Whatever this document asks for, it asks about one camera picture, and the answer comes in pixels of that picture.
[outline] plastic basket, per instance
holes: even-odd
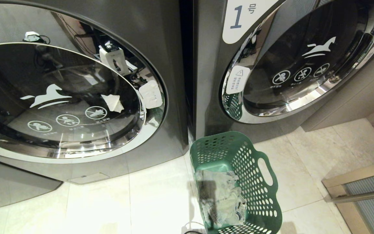
[[[237,185],[246,198],[243,225],[214,228],[205,222],[208,234],[275,234],[282,224],[282,212],[276,200],[278,182],[266,154],[256,151],[249,138],[240,132],[224,132],[198,139],[191,147],[190,158],[195,171],[234,171]],[[263,159],[272,177],[272,185],[263,178],[258,160]]]

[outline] basket hole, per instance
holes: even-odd
[[[258,167],[261,170],[261,174],[265,180],[265,182],[271,186],[273,185],[273,179],[272,176],[270,176],[270,172],[268,170],[268,167],[266,166],[265,160],[260,158],[258,159]]]

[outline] washing machine door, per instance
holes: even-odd
[[[360,68],[373,43],[374,0],[287,0],[232,59],[223,108],[253,124],[295,114]]]
[[[79,19],[0,4],[0,155],[83,163],[141,145],[165,112],[134,48]]]

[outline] gray washing machine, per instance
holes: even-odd
[[[85,184],[188,148],[177,1],[0,1],[0,162]]]
[[[183,4],[195,138],[239,131],[261,142],[291,132],[374,55],[374,0]]]

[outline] cloth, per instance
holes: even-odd
[[[235,187],[239,177],[233,171],[197,171],[196,179],[207,223],[212,220],[221,227],[223,224],[241,225],[245,222],[246,200],[241,195],[242,188]]]

